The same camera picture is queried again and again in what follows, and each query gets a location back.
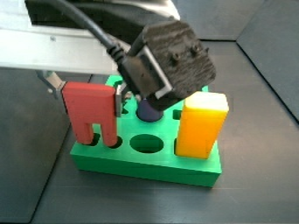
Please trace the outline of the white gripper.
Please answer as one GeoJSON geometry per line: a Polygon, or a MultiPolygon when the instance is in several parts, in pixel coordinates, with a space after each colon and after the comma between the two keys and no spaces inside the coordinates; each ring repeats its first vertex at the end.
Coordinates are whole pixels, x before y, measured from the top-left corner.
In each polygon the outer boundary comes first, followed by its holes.
{"type": "Polygon", "coordinates": [[[66,85],[55,72],[118,74],[118,65],[90,32],[33,26],[25,0],[0,0],[0,67],[37,69],[55,98],[66,85]]]}

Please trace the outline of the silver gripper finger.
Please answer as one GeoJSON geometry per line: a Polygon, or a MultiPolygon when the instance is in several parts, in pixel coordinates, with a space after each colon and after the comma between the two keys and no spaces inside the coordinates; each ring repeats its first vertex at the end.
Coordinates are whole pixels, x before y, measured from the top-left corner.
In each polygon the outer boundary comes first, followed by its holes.
{"type": "Polygon", "coordinates": [[[122,111],[123,111],[123,104],[127,99],[130,99],[133,96],[133,92],[129,89],[127,84],[123,82],[117,86],[117,117],[122,116],[122,111]]]}

